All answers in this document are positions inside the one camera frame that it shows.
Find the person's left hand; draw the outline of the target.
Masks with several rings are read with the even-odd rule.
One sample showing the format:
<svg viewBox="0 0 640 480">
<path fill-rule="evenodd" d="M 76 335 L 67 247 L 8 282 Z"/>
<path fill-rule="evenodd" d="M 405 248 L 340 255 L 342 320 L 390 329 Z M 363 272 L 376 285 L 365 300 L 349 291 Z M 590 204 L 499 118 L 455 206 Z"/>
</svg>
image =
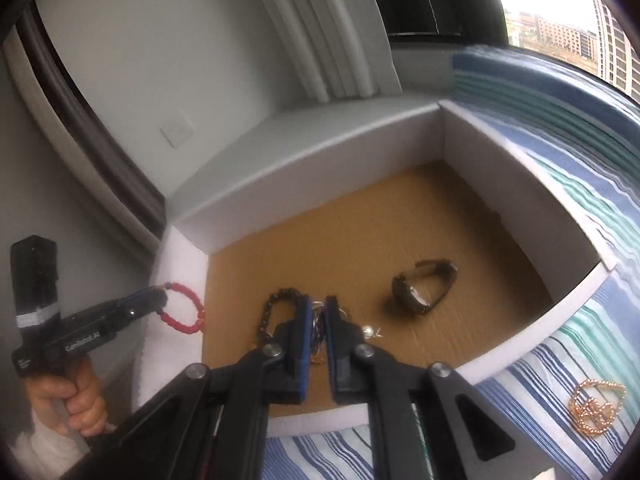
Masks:
<svg viewBox="0 0 640 480">
<path fill-rule="evenodd" d="M 24 380 L 26 396 L 36 417 L 61 436 L 70 430 L 83 437 L 103 434 L 107 409 L 100 378 L 88 356 L 82 358 L 66 377 L 38 374 Z"/>
</svg>

